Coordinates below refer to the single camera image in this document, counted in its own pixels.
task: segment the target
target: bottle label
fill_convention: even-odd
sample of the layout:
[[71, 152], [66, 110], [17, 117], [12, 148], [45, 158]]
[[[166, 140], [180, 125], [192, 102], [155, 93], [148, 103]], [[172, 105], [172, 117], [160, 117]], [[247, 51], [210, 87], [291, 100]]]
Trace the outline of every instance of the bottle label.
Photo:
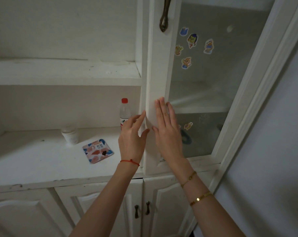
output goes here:
[[122, 129], [122, 127], [123, 127], [123, 123], [125, 122], [125, 121], [127, 121], [129, 118], [127, 118], [127, 119], [123, 119], [123, 118], [121, 118], [120, 119], [120, 129]]

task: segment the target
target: gold chain bracelet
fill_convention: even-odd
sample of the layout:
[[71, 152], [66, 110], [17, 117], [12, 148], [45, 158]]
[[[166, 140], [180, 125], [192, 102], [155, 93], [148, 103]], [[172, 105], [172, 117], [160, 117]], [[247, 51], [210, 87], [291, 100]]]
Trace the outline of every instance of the gold chain bracelet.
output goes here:
[[183, 188], [183, 186], [184, 186], [186, 183], [188, 183], [188, 182], [193, 178], [193, 175], [195, 175], [195, 174], [196, 174], [196, 171], [194, 171], [193, 174], [191, 174], [191, 176], [189, 177], [189, 179], [188, 179], [184, 184], [182, 184], [181, 187]]
[[200, 196], [199, 198], [197, 198], [196, 200], [194, 200], [192, 203], [190, 203], [190, 206], [196, 204], [197, 202], [199, 202], [200, 200], [204, 199], [206, 196], [211, 195], [212, 193], [209, 191], [207, 193], [205, 193], [204, 195]]

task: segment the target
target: cabinet door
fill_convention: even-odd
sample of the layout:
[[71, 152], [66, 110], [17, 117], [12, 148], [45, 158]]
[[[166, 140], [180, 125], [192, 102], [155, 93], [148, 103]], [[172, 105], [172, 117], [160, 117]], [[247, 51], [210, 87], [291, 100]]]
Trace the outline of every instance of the cabinet door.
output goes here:
[[68, 236], [72, 226], [55, 197], [53, 189], [0, 193], [0, 236]]
[[[214, 172], [200, 172], [198, 176], [209, 186]], [[143, 210], [143, 237], [187, 237], [196, 225], [193, 211], [174, 175], [144, 178]]]
[[[142, 179], [131, 180], [119, 209], [110, 237], [139, 237], [141, 228]], [[77, 224], [107, 182], [56, 187], [64, 206]], [[138, 205], [139, 218], [135, 219]]]
[[[159, 28], [164, 0], [150, 2], [146, 124], [157, 125], [154, 100], [165, 96], [181, 125], [185, 157], [197, 171], [210, 170], [223, 160], [296, 21], [298, 0], [171, 0], [165, 32]], [[144, 156], [146, 175], [170, 171], [154, 133]]]

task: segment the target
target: cabinet handle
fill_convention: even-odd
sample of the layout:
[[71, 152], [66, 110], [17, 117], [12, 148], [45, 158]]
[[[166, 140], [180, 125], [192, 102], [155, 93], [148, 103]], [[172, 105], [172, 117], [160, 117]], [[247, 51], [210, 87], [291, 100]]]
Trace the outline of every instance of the cabinet handle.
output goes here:
[[169, 12], [169, 7], [170, 7], [170, 2], [171, 0], [164, 0], [164, 7], [163, 7], [163, 13], [162, 17], [160, 19], [160, 30], [162, 32], [165, 32], [166, 29], [168, 28], [168, 12]]
[[139, 215], [138, 215], [138, 208], [139, 208], [139, 205], [135, 205], [135, 219], [138, 219], [139, 218]]
[[150, 214], [150, 209], [149, 209], [150, 201], [147, 201], [146, 205], [147, 205], [147, 211], [146, 211], [145, 215], [149, 215]]

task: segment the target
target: stack of paper cups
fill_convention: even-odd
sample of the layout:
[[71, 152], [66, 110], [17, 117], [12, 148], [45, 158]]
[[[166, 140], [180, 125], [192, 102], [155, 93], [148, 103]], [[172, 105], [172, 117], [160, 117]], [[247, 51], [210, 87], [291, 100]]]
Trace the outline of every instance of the stack of paper cups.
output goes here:
[[76, 131], [76, 128], [73, 126], [67, 126], [61, 128], [61, 133], [64, 136], [67, 144], [69, 146], [75, 145], [79, 141], [79, 135]]

